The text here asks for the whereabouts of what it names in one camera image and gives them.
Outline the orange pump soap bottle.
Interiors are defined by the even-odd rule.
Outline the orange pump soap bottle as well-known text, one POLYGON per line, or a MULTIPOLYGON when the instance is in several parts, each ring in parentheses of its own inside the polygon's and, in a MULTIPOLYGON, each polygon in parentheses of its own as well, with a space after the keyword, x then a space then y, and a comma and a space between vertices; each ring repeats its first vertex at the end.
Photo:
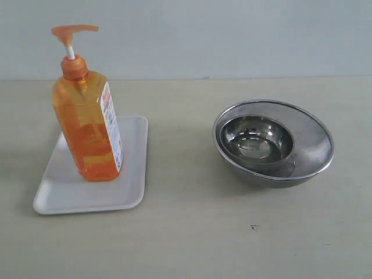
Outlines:
POLYGON ((52 28, 65 46, 62 77, 52 89, 52 104, 63 135, 82 177, 89 182, 110 181, 119 176, 123 146, 108 78, 88 69, 72 47, 74 34, 98 31, 92 25, 52 28))

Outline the small stainless steel bowl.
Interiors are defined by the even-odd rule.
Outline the small stainless steel bowl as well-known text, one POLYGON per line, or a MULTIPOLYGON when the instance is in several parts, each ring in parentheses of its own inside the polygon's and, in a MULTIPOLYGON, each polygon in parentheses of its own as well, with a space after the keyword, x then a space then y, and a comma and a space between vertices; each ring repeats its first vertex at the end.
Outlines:
POLYGON ((217 139, 235 163, 254 171, 279 169, 289 161, 295 146, 283 124, 258 115, 227 121, 217 132, 217 139))

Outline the white rectangular foam tray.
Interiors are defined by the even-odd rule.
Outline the white rectangular foam tray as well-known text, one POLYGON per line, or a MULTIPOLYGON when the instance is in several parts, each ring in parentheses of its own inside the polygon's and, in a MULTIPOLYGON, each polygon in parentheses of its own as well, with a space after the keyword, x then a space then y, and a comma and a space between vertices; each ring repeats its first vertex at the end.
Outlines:
POLYGON ((66 140, 60 135, 33 201, 39 214, 71 214, 131 209, 144 197, 148 120, 117 117, 124 165, 117 178, 87 182, 78 173, 66 140))

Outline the steel mesh colander bowl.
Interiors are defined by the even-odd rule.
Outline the steel mesh colander bowl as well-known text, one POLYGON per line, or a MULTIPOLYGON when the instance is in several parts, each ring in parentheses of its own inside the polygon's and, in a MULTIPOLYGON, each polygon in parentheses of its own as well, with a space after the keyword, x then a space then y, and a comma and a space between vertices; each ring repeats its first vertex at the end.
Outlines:
POLYGON ((225 109, 214 122, 213 140, 231 170, 248 185, 265 188, 288 188, 304 183, 324 171, 334 157, 332 135, 316 116, 293 104, 268 99, 243 101, 225 109), (290 131, 295 146, 285 165, 276 170, 254 171, 240 166, 227 155, 217 132, 227 121, 246 115, 274 119, 290 131))

